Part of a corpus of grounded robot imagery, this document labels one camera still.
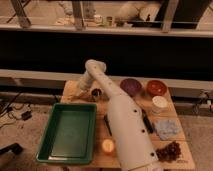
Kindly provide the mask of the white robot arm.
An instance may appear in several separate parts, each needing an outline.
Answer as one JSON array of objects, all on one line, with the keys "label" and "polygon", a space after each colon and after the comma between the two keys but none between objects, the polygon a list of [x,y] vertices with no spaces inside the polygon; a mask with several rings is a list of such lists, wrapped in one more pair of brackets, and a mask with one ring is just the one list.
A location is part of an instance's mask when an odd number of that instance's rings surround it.
[{"label": "white robot arm", "polygon": [[87,91],[97,81],[109,98],[107,117],[115,141],[122,171],[163,171],[142,121],[141,108],[106,74],[106,64],[87,60],[76,95]]}]

